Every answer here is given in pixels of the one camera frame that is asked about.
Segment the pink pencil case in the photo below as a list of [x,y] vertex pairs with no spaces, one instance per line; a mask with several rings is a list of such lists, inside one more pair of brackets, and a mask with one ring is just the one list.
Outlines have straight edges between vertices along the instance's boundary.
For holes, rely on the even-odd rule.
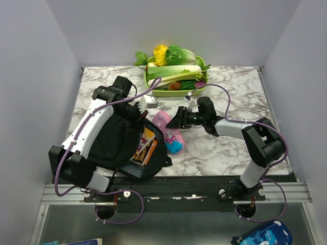
[[165,145],[170,154],[179,154],[184,148],[184,139],[178,129],[166,128],[166,125],[171,121],[170,116],[164,112],[157,112],[152,122],[161,130]]

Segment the black student backpack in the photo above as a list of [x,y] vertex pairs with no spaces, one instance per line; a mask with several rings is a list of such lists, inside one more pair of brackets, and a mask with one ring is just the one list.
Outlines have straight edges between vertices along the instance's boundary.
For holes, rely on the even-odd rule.
[[[113,115],[95,138],[87,162],[96,167],[117,170],[133,180],[151,178],[162,168],[172,166],[162,131],[146,118],[142,123],[141,128],[129,127],[126,120]],[[147,164],[140,166],[130,159],[137,151],[142,135],[140,130],[144,128],[154,132],[157,145]]]

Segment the blue Treehouse book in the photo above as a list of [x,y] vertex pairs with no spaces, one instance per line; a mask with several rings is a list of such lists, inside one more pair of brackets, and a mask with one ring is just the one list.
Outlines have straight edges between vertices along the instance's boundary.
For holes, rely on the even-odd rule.
[[149,143],[141,152],[135,153],[129,161],[140,166],[145,166],[143,164],[143,161],[144,161],[144,157],[146,156],[146,151],[150,147],[150,144],[151,143]]

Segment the Roald Dahl Charlie book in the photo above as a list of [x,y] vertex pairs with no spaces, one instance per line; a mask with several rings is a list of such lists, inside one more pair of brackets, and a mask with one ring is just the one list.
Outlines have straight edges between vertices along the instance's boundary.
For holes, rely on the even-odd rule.
[[145,127],[136,152],[137,153],[141,152],[154,138],[155,138],[155,133],[152,130]]

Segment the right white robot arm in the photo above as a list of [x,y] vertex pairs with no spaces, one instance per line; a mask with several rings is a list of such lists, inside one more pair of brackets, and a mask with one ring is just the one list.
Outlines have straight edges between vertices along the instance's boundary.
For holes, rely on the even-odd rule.
[[251,160],[238,178],[236,186],[231,189],[231,197],[248,199],[272,163],[288,153],[285,140],[267,118],[253,122],[223,118],[216,114],[214,104],[207,96],[197,99],[197,107],[197,112],[187,107],[178,107],[176,115],[167,123],[166,128],[187,129],[191,126],[203,126],[206,133],[213,136],[243,139]]

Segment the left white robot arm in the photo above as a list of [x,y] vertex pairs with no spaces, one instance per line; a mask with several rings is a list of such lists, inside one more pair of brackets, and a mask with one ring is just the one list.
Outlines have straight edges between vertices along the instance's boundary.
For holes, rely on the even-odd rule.
[[111,86],[99,86],[82,120],[61,144],[49,150],[55,185],[59,181],[96,191],[103,202],[113,197],[110,180],[99,169],[127,163],[144,132],[146,110],[128,97],[132,82],[117,76]]

